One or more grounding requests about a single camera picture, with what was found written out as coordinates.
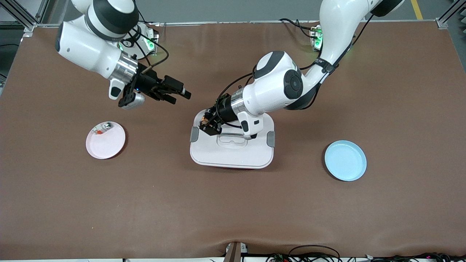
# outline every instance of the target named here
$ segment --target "pink plate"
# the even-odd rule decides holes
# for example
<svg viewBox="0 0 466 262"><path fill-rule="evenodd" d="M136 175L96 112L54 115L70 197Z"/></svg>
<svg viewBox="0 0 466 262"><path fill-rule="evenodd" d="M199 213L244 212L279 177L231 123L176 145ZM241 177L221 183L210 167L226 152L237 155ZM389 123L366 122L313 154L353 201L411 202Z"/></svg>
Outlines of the pink plate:
<svg viewBox="0 0 466 262"><path fill-rule="evenodd" d="M96 159L109 159L115 156L121 151L126 140L124 129L120 124L111 121L103 123L107 122L113 127L100 135L90 131L86 138L86 149L89 155Z"/></svg>

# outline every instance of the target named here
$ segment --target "yellow floor line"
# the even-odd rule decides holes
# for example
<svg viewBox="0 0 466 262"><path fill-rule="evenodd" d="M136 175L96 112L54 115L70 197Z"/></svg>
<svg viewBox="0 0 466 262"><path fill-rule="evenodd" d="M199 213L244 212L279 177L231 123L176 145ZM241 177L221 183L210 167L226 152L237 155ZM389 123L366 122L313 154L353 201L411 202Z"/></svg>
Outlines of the yellow floor line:
<svg viewBox="0 0 466 262"><path fill-rule="evenodd" d="M416 14L416 18L418 20L423 20L421 9L419 9L418 0L411 0L412 8L414 9L414 13Z"/></svg>

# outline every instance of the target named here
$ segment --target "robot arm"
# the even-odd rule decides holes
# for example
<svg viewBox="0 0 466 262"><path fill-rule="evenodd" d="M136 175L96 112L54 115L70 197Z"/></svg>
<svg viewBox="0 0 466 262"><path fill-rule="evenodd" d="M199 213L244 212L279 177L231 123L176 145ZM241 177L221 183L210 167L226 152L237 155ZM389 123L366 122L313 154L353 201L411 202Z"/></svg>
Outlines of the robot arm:
<svg viewBox="0 0 466 262"><path fill-rule="evenodd" d="M319 16L325 44L309 71L304 75L284 51L268 53L257 63L254 82L231 97L221 97L219 112L216 107L208 109L199 128L209 135L216 135L221 133L223 123L238 120L245 138L252 139L263 129L265 112L305 108L349 50L361 19L377 5L387 2L389 7L383 7L380 14L396 9L403 1L323 0Z"/></svg>
<svg viewBox="0 0 466 262"><path fill-rule="evenodd" d="M116 100L123 93L119 107L142 105L145 98L140 92L172 104L176 99L170 94L191 98L182 82L169 76L159 79L153 70L142 74L146 67L136 56L117 47L130 30L137 28L139 14L133 0L74 0L73 4L85 14L60 25L55 49L76 65L108 79L110 99Z"/></svg>

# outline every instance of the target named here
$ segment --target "black button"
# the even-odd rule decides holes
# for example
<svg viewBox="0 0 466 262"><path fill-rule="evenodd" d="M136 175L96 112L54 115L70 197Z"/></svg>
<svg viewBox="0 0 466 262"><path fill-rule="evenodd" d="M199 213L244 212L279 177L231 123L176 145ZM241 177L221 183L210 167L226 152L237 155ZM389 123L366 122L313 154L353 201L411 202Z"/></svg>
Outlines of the black button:
<svg viewBox="0 0 466 262"><path fill-rule="evenodd" d="M294 90L294 91L298 91L300 88L301 88L301 85L299 83L299 79L296 77L296 76L293 76L291 78L291 88Z"/></svg>
<svg viewBox="0 0 466 262"><path fill-rule="evenodd" d="M112 90L110 91L110 94L112 95L112 97L118 97L120 95L120 92L121 92L121 89L114 86L114 87L112 87Z"/></svg>
<svg viewBox="0 0 466 262"><path fill-rule="evenodd" d="M286 72L285 74L285 82L286 83L289 83L291 81L291 77L293 77L293 72L291 70L289 70L288 72Z"/></svg>
<svg viewBox="0 0 466 262"><path fill-rule="evenodd" d="M241 121L241 126L243 127L243 131L244 131L244 132L248 132L248 131L249 131L249 126L247 125L246 120Z"/></svg>

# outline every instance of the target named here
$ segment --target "gray floor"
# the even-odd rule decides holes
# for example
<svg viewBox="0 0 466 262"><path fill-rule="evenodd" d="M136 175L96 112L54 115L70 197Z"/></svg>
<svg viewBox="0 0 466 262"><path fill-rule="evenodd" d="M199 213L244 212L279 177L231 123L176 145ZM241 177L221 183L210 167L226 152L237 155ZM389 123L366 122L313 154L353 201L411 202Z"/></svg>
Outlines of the gray floor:
<svg viewBox="0 0 466 262"><path fill-rule="evenodd" d="M147 21L155 22L249 22L275 21L280 18L319 20L322 0L136 0ZM452 0L418 0L424 19L435 19ZM410 0L392 14L379 20L415 20Z"/></svg>
<svg viewBox="0 0 466 262"><path fill-rule="evenodd" d="M250 22L276 21L280 18L319 20L322 0L136 0L139 10L147 21L154 22ZM451 5L452 0L417 0L423 19L433 20ZM80 13L69 0L55 0L47 17L47 23L57 24L78 17ZM466 24L460 14L448 22L449 32L459 59L466 71ZM410 0L395 12L374 20L416 20ZM0 43L19 43L21 30L0 29ZM16 47L1 47L0 73L7 75L14 59Z"/></svg>

